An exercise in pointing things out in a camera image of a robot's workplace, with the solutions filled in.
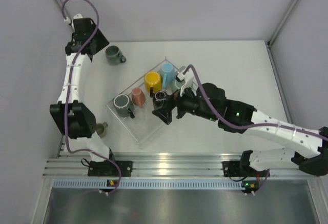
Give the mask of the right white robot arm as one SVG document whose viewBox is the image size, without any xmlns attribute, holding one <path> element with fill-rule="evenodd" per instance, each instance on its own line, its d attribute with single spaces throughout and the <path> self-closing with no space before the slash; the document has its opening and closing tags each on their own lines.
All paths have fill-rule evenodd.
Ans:
<svg viewBox="0 0 328 224">
<path fill-rule="evenodd" d="M 239 168 L 250 176 L 274 168 L 297 168 L 314 176 L 327 175 L 327 127 L 305 129 L 274 119 L 249 104 L 227 99 L 224 89 L 205 83 L 193 91 L 188 87 L 171 95 L 150 89 L 153 114 L 165 124 L 189 113 L 210 121 L 226 132 L 265 138 L 281 145 L 280 149 L 247 150 L 242 153 Z"/>
</svg>

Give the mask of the yellow enamel mug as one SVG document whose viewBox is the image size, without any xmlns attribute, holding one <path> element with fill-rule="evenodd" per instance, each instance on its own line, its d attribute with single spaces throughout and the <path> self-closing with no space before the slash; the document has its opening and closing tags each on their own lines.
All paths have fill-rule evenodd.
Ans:
<svg viewBox="0 0 328 224">
<path fill-rule="evenodd" d="M 162 90 L 161 76 L 158 72 L 148 72 L 144 76 L 145 89 L 150 95 Z"/>
</svg>

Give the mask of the light blue mug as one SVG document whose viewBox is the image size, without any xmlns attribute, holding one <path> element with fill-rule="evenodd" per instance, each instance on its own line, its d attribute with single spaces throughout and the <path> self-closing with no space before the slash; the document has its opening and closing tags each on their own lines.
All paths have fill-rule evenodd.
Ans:
<svg viewBox="0 0 328 224">
<path fill-rule="evenodd" d="M 162 88 L 167 88 L 175 78 L 175 68 L 171 63 L 164 63 L 159 71 Z"/>
</svg>

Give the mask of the dark green cup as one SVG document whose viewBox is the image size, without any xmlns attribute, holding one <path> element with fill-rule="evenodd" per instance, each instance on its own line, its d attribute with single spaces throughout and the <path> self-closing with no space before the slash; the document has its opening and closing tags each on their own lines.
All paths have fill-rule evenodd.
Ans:
<svg viewBox="0 0 328 224">
<path fill-rule="evenodd" d="M 130 97 L 126 94 L 119 94 L 113 99 L 113 106 L 120 117 L 135 118 L 134 104 Z"/>
</svg>

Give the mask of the teal speckled ceramic mug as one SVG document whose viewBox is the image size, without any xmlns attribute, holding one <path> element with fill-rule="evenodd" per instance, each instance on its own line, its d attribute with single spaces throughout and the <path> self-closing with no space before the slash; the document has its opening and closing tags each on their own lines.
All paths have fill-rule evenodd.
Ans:
<svg viewBox="0 0 328 224">
<path fill-rule="evenodd" d="M 173 80 L 171 83 L 171 91 L 174 93 L 177 90 L 180 90 L 181 87 L 185 84 L 185 81 L 182 80 L 181 82 L 179 82 L 178 80 Z"/>
</svg>

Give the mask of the black mug white interior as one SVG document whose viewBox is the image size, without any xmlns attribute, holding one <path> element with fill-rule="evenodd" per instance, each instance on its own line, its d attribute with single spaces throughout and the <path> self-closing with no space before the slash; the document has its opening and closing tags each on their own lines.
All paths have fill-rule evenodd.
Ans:
<svg viewBox="0 0 328 224">
<path fill-rule="evenodd" d="M 167 93 L 165 91 L 157 91 L 152 97 L 154 109 L 160 108 L 166 99 Z"/>
</svg>

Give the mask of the pink coral mug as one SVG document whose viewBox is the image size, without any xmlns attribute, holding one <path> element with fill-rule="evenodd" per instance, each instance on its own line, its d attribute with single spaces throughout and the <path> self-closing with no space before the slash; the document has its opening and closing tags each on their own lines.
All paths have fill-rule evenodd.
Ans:
<svg viewBox="0 0 328 224">
<path fill-rule="evenodd" d="M 146 102 L 146 97 L 141 88 L 136 87 L 131 91 L 131 99 L 134 105 L 142 108 Z"/>
</svg>

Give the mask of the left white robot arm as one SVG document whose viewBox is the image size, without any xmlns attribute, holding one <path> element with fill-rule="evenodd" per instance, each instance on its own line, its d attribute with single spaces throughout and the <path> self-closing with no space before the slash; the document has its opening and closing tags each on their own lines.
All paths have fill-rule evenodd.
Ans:
<svg viewBox="0 0 328 224">
<path fill-rule="evenodd" d="M 113 152 L 101 141 L 96 132 L 96 117 L 84 104 L 85 82 L 93 56 L 109 42 L 91 18 L 78 14 L 68 23 L 73 33 L 65 47 L 66 74 L 57 102 L 50 105 L 50 114 L 65 137 L 67 151 L 90 154 L 91 160 L 86 164 L 89 176 L 116 176 L 119 170 Z"/>
</svg>

